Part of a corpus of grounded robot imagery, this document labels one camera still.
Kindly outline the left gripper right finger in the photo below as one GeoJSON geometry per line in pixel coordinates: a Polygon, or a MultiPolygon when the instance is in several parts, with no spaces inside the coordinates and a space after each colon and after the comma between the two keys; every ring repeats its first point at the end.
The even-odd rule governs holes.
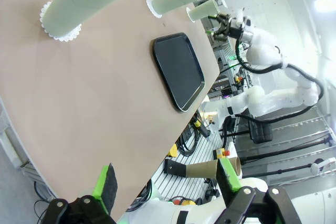
{"type": "Polygon", "coordinates": [[[227,158],[217,160],[216,180],[226,205],[216,223],[244,223],[247,218],[257,218],[260,223],[301,223],[283,187],[262,192],[242,186],[227,158]]]}

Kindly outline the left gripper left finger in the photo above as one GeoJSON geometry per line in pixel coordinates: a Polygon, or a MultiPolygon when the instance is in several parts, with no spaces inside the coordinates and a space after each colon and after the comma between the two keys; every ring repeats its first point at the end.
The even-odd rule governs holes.
{"type": "Polygon", "coordinates": [[[111,164],[105,165],[90,195],[73,202],[56,198],[46,210],[46,223],[115,223],[111,217],[118,190],[117,179],[111,164]]]}

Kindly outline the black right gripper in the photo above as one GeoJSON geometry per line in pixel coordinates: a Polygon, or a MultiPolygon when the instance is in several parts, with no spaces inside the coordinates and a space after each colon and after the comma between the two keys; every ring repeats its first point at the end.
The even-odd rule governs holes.
{"type": "Polygon", "coordinates": [[[210,35],[213,40],[216,41],[227,41],[227,37],[240,39],[243,34],[243,29],[241,25],[238,25],[237,22],[233,19],[228,21],[228,15],[218,13],[216,16],[209,16],[209,19],[215,20],[219,23],[220,26],[224,26],[224,33],[221,31],[211,31],[207,30],[206,34],[210,35]]]}

